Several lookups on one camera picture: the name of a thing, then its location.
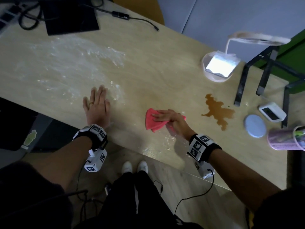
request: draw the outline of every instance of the hand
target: hand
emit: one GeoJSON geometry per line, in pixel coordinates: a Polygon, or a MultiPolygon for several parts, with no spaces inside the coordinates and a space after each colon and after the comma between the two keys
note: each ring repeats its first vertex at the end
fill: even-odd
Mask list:
{"type": "Polygon", "coordinates": [[[93,87],[88,106],[88,98],[83,99],[83,108],[86,113],[87,123],[89,125],[97,124],[102,128],[110,125],[110,102],[106,98],[107,89],[100,86],[98,91],[93,87]]]}
{"type": "Polygon", "coordinates": [[[189,141],[196,134],[186,123],[183,116],[174,110],[157,110],[160,114],[152,114],[154,121],[170,121],[178,135],[189,141]]]}

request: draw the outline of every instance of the white sneaker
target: white sneaker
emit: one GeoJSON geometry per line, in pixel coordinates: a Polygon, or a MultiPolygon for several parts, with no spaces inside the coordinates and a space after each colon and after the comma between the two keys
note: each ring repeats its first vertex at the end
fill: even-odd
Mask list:
{"type": "Polygon", "coordinates": [[[148,173],[148,165],[147,165],[146,161],[140,161],[140,163],[138,164],[138,172],[140,172],[141,170],[148,173]]]}
{"type": "Polygon", "coordinates": [[[122,174],[128,172],[132,173],[132,163],[130,161],[126,161],[122,165],[122,174]]]}

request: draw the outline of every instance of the leg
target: leg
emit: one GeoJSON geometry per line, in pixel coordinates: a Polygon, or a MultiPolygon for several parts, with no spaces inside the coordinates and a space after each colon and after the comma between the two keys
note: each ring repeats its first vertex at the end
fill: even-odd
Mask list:
{"type": "Polygon", "coordinates": [[[123,173],[116,180],[98,215],[103,228],[133,226],[136,216],[134,175],[123,173]]]}
{"type": "Polygon", "coordinates": [[[141,170],[135,174],[135,187],[139,197],[138,216],[142,222],[158,225],[176,224],[173,213],[145,171],[141,170]]]}

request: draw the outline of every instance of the person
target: person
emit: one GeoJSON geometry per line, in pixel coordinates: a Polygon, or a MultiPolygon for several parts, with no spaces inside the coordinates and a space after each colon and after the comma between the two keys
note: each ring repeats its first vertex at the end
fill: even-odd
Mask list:
{"type": "MultiPolygon", "coordinates": [[[[110,102],[105,98],[106,94],[107,89],[100,86],[98,90],[91,90],[89,105],[87,98],[83,99],[89,125],[109,126],[110,102]]],[[[190,141],[196,134],[181,114],[170,109],[158,112],[160,114],[153,115],[154,120],[170,121],[176,133],[184,139],[190,141]]],[[[55,196],[65,193],[88,157],[91,146],[91,139],[81,136],[50,154],[39,165],[15,162],[2,168],[1,225],[13,228],[70,228],[72,204],[68,197],[55,196]]],[[[213,150],[207,159],[235,195],[254,212],[254,228],[304,228],[304,187],[282,191],[219,148],[213,150]]],[[[76,228],[201,228],[195,223],[182,222],[173,215],[149,178],[145,161],[140,162],[136,174],[131,171],[131,164],[125,162],[122,176],[113,183],[99,215],[76,228]]]]}

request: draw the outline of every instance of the wooden table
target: wooden table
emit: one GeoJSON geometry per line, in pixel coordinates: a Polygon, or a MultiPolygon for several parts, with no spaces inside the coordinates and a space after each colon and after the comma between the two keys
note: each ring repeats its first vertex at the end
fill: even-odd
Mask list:
{"type": "MultiPolygon", "coordinates": [[[[104,9],[138,14],[105,1],[104,9]]],[[[188,142],[172,137],[166,128],[156,133],[145,129],[147,109],[174,109],[186,116],[191,128],[205,133],[222,148],[284,189],[287,152],[269,147],[266,137],[252,138],[243,126],[258,105],[274,101],[282,105],[286,81],[271,75],[264,98],[255,95],[262,70],[249,71],[241,106],[235,107],[243,63],[225,83],[204,77],[201,58],[213,49],[159,25],[125,21],[98,13],[99,31],[49,37],[41,23],[33,31],[10,26],[0,38],[0,97],[77,128],[86,125],[82,97],[93,86],[104,84],[111,102],[110,140],[177,169],[198,176],[188,142]],[[206,94],[234,109],[226,131],[208,112],[206,94]]],[[[267,128],[280,123],[265,120],[267,128]]],[[[227,185],[215,175],[215,184],[227,185]]]]}

